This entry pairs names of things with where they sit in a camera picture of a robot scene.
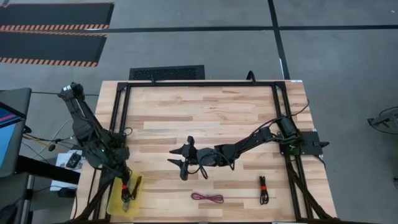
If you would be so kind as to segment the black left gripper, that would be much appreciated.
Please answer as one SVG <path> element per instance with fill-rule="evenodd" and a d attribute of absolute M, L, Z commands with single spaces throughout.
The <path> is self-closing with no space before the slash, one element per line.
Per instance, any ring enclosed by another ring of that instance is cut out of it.
<path fill-rule="evenodd" d="M 129 159 L 130 152 L 128 147 L 117 148 L 113 151 L 113 158 L 115 162 L 115 171 L 119 178 L 122 179 L 122 191 L 121 191 L 121 198 L 122 199 L 130 199 L 130 191 L 129 191 L 129 168 L 126 164 L 126 161 Z M 135 186 L 132 191 L 132 199 L 135 200 L 137 198 L 138 190 L 140 184 L 142 182 L 142 176 L 140 175 L 136 179 Z"/>

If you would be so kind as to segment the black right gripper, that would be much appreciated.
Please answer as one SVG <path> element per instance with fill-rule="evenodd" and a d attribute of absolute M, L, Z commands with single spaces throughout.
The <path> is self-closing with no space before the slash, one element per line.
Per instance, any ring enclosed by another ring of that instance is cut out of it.
<path fill-rule="evenodd" d="M 193 164 L 193 163 L 196 163 L 196 164 L 198 163 L 197 149 L 195 148 L 194 144 L 195 144 L 194 138 L 192 136 L 188 136 L 186 144 L 184 144 L 182 147 L 180 147 L 178 149 L 173 149 L 173 150 L 169 151 L 169 153 L 171 153 L 171 154 L 182 155 L 185 158 L 184 161 L 176 160 L 176 159 L 168 159 L 169 162 L 171 162 L 179 167 L 179 169 L 181 170 L 180 178 L 182 180 L 188 179 L 189 165 Z"/>

